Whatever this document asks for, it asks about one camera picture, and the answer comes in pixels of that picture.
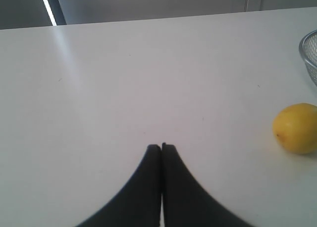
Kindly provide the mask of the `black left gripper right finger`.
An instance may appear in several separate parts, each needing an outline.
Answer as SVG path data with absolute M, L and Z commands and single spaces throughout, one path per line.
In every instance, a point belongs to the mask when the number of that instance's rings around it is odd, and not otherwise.
M 195 180 L 176 147 L 162 144 L 162 203 L 166 227 L 249 227 Z

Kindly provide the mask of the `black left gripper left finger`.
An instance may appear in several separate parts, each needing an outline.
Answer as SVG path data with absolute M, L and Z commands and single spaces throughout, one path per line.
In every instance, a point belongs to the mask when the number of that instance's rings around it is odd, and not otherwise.
M 147 147 L 124 187 L 80 227 L 158 227 L 161 211 L 161 149 Z

